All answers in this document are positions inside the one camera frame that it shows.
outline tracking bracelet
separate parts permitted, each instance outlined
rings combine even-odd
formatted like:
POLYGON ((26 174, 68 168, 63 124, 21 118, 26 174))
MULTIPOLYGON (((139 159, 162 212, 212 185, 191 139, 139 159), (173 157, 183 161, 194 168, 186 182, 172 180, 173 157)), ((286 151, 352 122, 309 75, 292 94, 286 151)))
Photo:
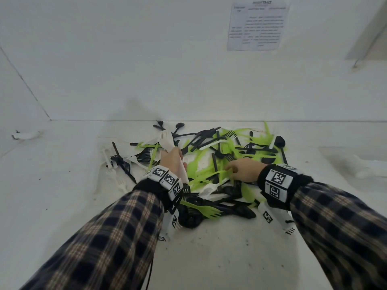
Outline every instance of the tracking bracelet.
POLYGON ((268 205, 288 211, 297 190, 311 182, 312 177, 287 164, 268 165, 258 176, 258 186, 268 205))
POLYGON ((164 211, 173 214, 183 194, 183 183, 168 168, 158 165, 141 178, 133 190, 143 190, 155 194, 164 206, 164 211))

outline forearm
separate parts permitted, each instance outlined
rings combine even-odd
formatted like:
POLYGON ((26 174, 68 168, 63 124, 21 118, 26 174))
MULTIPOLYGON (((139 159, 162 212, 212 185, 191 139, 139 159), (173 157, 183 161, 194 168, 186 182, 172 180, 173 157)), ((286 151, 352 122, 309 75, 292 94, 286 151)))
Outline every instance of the forearm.
POLYGON ((140 289, 163 216, 154 194, 124 195, 65 242, 22 289, 140 289))
POLYGON ((343 190, 310 183, 290 209, 335 289, 387 289, 387 219, 343 190))

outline black cable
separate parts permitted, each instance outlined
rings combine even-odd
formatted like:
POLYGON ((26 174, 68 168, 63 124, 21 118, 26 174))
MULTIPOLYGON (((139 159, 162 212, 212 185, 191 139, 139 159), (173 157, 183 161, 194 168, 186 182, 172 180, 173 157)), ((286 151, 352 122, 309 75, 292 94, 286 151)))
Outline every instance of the black cable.
POLYGON ((149 282, 151 281, 152 268, 153 268, 153 258, 152 258, 152 261, 151 261, 151 269, 149 270, 148 283, 146 283, 146 288, 145 288, 145 290, 148 290, 149 282))

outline black wrist strap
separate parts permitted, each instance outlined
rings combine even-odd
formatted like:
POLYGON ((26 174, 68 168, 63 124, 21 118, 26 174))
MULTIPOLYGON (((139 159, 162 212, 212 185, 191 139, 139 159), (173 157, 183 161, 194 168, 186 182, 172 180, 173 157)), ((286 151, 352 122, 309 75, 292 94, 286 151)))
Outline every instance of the black wrist strap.
POLYGON ((134 186, 133 190, 142 190, 148 193, 153 193, 162 202, 164 212, 167 212, 172 206, 172 201, 168 196, 168 190, 156 181, 150 179, 141 180, 134 186))
POLYGON ((300 174, 301 171, 289 165, 268 165, 258 176, 258 187, 272 208, 290 210, 290 201, 297 190, 313 178, 300 174))

